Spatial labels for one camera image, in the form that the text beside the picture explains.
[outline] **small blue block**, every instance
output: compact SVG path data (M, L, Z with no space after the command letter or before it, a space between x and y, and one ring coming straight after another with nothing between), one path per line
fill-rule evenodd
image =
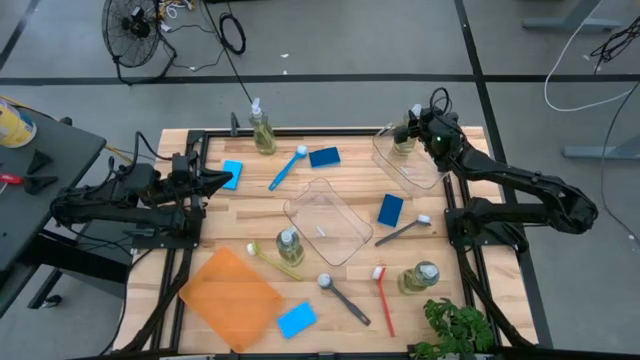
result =
M319 166L339 164L340 154L338 154L338 148L334 146L331 148L310 152L309 161L311 162L312 168L319 167Z
M235 190L238 187L240 179L240 171L242 171L242 163L239 161L226 160L222 166L222 171L228 171L233 174L231 180L222 185L223 189Z
M290 339L316 322L316 314L311 310L309 302L305 301L279 317L277 322L282 336L285 339Z
M384 196L384 201L382 201L382 207L380 208L380 214L378 215L378 222L396 227L396 225L398 225L398 218L400 217L400 210L402 210L403 202L404 200L399 197L386 194Z

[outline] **black desk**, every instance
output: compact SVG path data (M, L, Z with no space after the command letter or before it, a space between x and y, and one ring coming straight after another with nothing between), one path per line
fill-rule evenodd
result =
M126 274L126 265L79 250L76 240L43 229L58 190L80 181L106 141L37 112L20 111L36 124L38 132L26 146L0 148L0 162L4 163L0 172L25 176L37 149L54 162L33 176L57 176L58 181L37 195L27 194L21 185L7 185L0 194L0 316L41 264L56 268L46 284L49 290L60 276L57 268L118 282L124 282Z

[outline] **green plant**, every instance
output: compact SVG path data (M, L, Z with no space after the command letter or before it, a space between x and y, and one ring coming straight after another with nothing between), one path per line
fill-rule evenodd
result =
M474 341L479 351L487 350L493 343L493 334L484 314L468 306L459 309L449 299L441 300L428 300L423 306L440 343L418 343L411 357L435 360L447 354L472 354Z

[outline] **electric fan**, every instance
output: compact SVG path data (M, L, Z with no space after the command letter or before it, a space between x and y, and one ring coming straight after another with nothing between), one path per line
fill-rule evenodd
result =
M163 77L176 58L176 50L160 34L157 0L106 0L102 10L102 37L107 50L116 64L118 79L127 85L150 83ZM153 57L158 42L162 41L171 50L167 66L162 73L151 79L126 81L120 74L120 66L135 68Z

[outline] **wooden table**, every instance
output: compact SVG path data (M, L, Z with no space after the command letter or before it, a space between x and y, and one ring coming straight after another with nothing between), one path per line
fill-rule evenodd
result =
M464 131L477 149L488 152L481 127L466 127ZM174 152L184 152L187 133L187 129L164 130L159 153L168 156ZM300 144L307 145L309 151L337 146L342 162L337 167L311 169L308 160L299 161L276 191L269 191L269 184ZM276 154L262 156L256 152L252 138L214 138L210 142L206 163L208 168L221 169L224 160L242 161L244 167L237 190L221 189L209 200L201 243L194 252L191 264L193 275L217 249L229 247L285 298L283 312L303 301L310 302L317 315L314 325L296 337L285 340L274 322L262 340L250 347L248 352L404 352L408 344L435 341L435 333L424 317L422 305L428 299L441 297L447 297L459 306L464 305L458 262L454 249L448 243L444 223L443 211L447 206L444 187L439 184L429 191L428 196L412 199L372 160L369 136L280 137L277 145ZM423 150L418 145L414 151ZM166 161L158 161L156 168L163 174L171 170L170 163ZM303 281L297 282L264 261L251 257L246 252L246 245L255 240L268 256L278 259L275 236L291 226L283 212L285 201L310 181L320 177L327 179L352 210L371 224L373 237L339 267L327 264L303 240L306 257L295 269ZM453 183L457 202L462 204L457 181ZM472 196L485 197L493 202L502 201L495 184L478 181L469 183L469 187ZM374 243L393 231L376 222L385 193L405 199L397 228L414 221L417 214L431 216L433 225L430 228L414 227L400 238L376 248ZM485 246L483 251L494 300L520 333L536 342L529 303L513 250L507 246ZM127 309L114 348L124 346L155 307L165 255L165 250L155 250L132 271ZM398 275L421 260L438 265L440 281L422 294L401 295L397 287ZM178 264L179 257L176 259L176 268ZM397 333L395 338L389 336L379 293L371 279L372 270L377 265L387 266L384 289ZM316 278L322 272L331 274L336 286L371 319L370 326L364 326L335 296L318 287ZM173 313L172 306L166 312L161 347L169 345ZM179 352L228 353L229 350L229 346L187 307Z

